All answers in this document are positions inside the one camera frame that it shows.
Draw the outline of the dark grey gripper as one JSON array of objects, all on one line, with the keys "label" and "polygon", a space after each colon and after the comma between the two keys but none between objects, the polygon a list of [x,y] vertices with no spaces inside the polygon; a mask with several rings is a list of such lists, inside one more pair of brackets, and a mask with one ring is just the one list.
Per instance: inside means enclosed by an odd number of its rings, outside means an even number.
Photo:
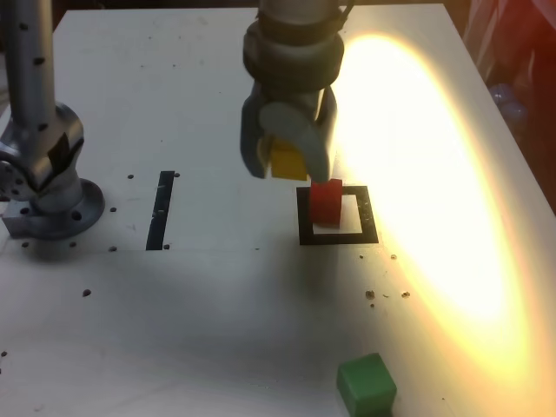
[{"label": "dark grey gripper", "polygon": [[331,179],[335,159],[337,102],[331,88],[308,93],[254,84],[242,105],[240,151],[249,174],[265,178],[270,146],[266,133],[301,153],[314,182]]}]

